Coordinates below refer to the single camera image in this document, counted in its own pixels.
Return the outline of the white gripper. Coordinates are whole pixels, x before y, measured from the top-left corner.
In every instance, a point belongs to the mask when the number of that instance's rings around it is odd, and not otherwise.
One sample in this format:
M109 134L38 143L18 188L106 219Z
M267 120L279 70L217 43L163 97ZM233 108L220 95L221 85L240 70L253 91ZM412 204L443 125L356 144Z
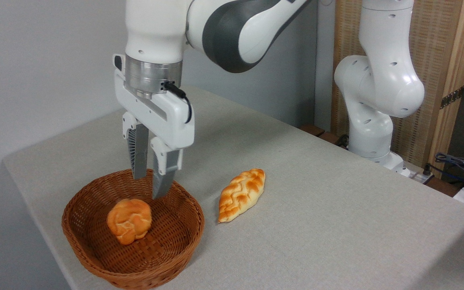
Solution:
M182 167L183 148L192 145L195 139L195 120L188 121L195 114L187 101L178 96L182 90L173 93L164 86L167 83L180 86L182 62L151 64L115 54L113 63L116 97L127 110L122 116L122 133L133 177L138 180L147 175L150 130L157 136L150 142L152 197L164 197Z

